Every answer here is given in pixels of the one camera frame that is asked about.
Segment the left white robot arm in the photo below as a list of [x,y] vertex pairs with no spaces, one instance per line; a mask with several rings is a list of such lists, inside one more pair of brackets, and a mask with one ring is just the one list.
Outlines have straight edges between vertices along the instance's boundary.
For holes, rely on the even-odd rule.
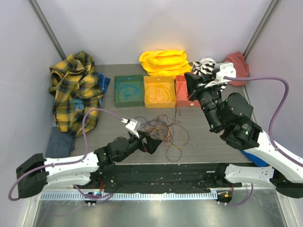
[[18,198],[30,198],[45,189],[70,185],[97,188],[101,177],[96,173],[102,168],[122,162],[137,150],[153,154],[162,143],[146,132],[139,131],[138,134],[130,134],[129,138],[117,137],[84,156],[45,158],[42,153],[32,155],[16,168]]

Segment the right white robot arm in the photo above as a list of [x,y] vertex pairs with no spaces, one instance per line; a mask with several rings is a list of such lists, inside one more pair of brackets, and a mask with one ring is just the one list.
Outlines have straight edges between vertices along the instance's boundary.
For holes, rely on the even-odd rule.
[[210,127],[226,144],[265,161],[266,167],[217,166],[214,182],[220,187],[228,183],[272,184],[280,194],[300,199],[303,196],[303,160],[275,143],[251,120],[253,106],[239,93],[222,100],[220,86],[214,76],[185,73],[187,98],[198,101]]

